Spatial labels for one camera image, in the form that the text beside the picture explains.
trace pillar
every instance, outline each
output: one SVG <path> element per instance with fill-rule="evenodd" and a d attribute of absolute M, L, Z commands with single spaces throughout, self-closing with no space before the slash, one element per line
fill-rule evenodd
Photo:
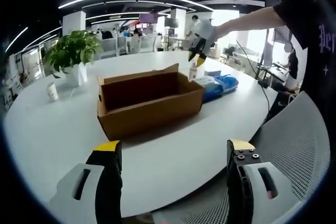
<path fill-rule="evenodd" d="M 186 10 L 182 9 L 172 9 L 171 11 L 171 18 L 176 18 L 178 20 L 178 28 L 175 28 L 175 34 L 179 39 L 185 38 L 185 16 Z"/>
<path fill-rule="evenodd" d="M 72 31 L 85 30 L 86 13 L 79 11 L 63 17 L 62 34 L 70 35 Z"/>

